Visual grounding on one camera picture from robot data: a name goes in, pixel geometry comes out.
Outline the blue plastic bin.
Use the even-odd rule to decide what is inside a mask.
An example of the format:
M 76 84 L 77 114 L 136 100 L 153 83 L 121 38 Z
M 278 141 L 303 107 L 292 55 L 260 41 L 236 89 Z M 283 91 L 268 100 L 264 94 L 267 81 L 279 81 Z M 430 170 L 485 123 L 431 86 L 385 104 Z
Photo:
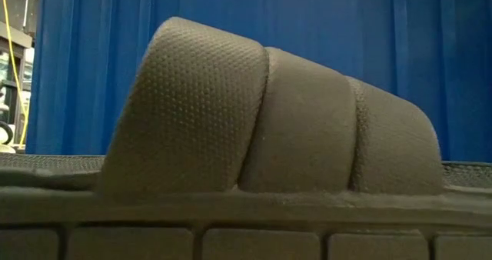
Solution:
M 445 159 L 492 162 L 492 0 L 39 0 L 28 152 L 104 154 L 171 16 L 399 95 L 430 118 Z

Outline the grey shelving rack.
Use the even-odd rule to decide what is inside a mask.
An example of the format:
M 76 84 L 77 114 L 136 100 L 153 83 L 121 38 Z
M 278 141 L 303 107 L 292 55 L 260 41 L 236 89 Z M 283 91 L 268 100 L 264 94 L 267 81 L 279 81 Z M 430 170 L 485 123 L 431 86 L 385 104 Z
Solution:
M 0 152 L 25 151 L 37 17 L 38 0 L 0 0 Z

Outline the black foam slide sandal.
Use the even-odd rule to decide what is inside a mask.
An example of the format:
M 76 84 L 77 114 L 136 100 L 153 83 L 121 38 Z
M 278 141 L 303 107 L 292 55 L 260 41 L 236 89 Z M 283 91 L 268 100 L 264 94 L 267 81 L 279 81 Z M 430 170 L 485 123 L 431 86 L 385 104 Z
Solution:
M 492 260 L 492 165 L 414 104 L 183 18 L 104 156 L 0 153 L 0 260 Z

